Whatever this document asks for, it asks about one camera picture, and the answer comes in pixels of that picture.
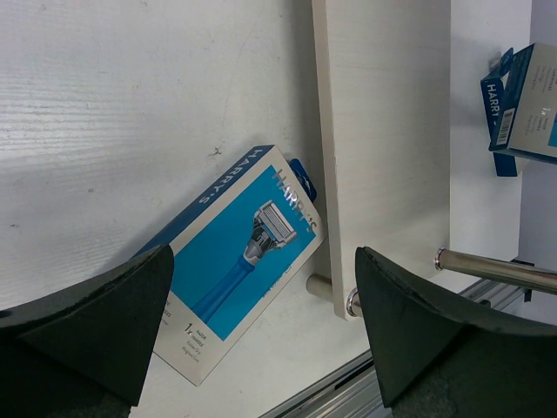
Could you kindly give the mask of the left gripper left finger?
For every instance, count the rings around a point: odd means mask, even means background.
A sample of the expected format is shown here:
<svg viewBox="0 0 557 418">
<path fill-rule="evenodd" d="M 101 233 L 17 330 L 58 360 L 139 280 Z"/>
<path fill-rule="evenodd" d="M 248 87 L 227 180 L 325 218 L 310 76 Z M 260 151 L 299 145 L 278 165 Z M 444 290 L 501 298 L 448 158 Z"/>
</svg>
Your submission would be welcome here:
<svg viewBox="0 0 557 418">
<path fill-rule="evenodd" d="M 3 417 L 127 417 L 139 403 L 171 288 L 156 246 L 1 312 Z"/>
</svg>

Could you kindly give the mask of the blue Harry's box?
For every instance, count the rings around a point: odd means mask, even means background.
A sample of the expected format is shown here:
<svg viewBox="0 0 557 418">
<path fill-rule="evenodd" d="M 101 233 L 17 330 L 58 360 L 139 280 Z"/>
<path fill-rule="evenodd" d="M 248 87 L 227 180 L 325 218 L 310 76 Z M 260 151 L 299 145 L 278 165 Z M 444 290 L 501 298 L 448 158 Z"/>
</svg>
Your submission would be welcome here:
<svg viewBox="0 0 557 418">
<path fill-rule="evenodd" d="M 149 242 L 174 257 L 155 354 L 199 385 L 323 243 L 326 226 L 275 145 L 251 148 Z"/>
<path fill-rule="evenodd" d="M 496 175 L 518 176 L 528 160 L 556 163 L 556 47 L 507 50 L 480 80 Z"/>
</svg>

